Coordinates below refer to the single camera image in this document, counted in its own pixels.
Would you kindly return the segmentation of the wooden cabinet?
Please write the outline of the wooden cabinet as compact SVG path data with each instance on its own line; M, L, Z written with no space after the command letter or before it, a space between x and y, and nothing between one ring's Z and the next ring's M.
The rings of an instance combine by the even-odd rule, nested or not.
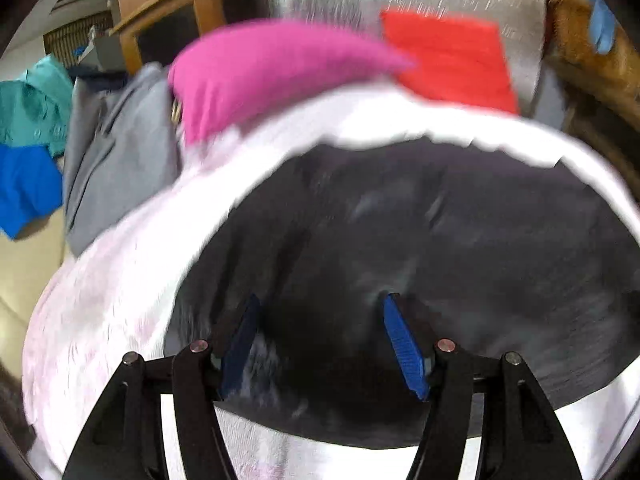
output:
M227 24L258 17L256 0L118 0L119 39L131 75L148 63L171 64L190 42Z

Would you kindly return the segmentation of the wicker basket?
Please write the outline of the wicker basket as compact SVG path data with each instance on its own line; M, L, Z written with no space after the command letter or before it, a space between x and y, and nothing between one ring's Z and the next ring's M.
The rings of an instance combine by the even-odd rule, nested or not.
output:
M626 96L639 96L639 52L620 24L615 42L607 55L594 52L588 38L591 14L589 0L549 0L553 14L554 42L559 55Z

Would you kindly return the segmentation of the teal shirt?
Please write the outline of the teal shirt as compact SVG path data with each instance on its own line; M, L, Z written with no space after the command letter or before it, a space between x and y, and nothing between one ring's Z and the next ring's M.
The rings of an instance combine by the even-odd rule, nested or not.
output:
M1 143L10 148L43 146L58 158L65 152L72 114L73 83L52 54L0 87Z

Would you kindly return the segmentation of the red orange cushion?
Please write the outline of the red orange cushion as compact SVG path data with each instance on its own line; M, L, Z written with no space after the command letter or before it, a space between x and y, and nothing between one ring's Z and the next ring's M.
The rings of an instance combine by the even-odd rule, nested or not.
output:
M446 101L518 114L497 24L470 16L390 9L380 14L385 40L414 59L397 76L407 89Z

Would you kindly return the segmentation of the grey garment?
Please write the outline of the grey garment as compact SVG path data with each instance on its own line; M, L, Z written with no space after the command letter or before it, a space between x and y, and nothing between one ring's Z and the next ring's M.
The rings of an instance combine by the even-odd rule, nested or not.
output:
M78 79L63 166L66 244L80 256L180 174L167 70L146 64L116 91Z

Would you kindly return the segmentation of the magenta pillow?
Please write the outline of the magenta pillow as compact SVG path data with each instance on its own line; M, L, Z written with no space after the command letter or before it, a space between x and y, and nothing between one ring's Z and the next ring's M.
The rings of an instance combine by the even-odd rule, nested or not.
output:
M294 20L227 25L185 47L168 80L194 145L307 96L408 70L408 55L351 29Z

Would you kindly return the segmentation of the blue jacket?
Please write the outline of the blue jacket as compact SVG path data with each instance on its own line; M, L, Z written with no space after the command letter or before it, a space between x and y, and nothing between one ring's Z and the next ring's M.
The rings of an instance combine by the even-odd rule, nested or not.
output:
M1 231L15 240L29 223L63 205L63 178L43 146L1 145Z

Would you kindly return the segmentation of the light blue cloth in basket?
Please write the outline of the light blue cloth in basket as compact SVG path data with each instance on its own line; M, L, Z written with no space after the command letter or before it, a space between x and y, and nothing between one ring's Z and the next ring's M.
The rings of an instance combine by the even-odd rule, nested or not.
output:
M604 0L589 0L591 14L588 26L588 38L594 52L607 55L615 42L616 18Z

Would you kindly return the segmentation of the white pink bed blanket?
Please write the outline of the white pink bed blanket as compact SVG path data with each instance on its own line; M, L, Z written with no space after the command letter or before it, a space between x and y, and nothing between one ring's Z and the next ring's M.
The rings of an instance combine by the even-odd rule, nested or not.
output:
M259 121L231 127L193 155L174 184L67 259L35 307L23 350L26 418L38 444L64 469L93 405L129 350L159 358L180 278L230 208L285 159L321 141L373 148L429 138L472 146L539 168L568 169L608 202L639 245L639 206L605 159L531 120L435 104L392 84L355 84ZM582 478L622 458L639 422L639 357L608 384L556 411ZM373 451L285 436L221 415L234 466L247 479L400 479L416 448Z

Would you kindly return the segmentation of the black puffer jacket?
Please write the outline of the black puffer jacket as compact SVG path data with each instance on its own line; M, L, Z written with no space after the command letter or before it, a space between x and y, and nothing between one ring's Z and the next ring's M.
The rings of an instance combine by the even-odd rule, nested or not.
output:
M414 445L424 406L386 336L386 292L466 350L520 352L555 408L639 353L639 247L608 203L564 166L427 139L284 162L191 266L164 349L256 296L229 411L340 445Z

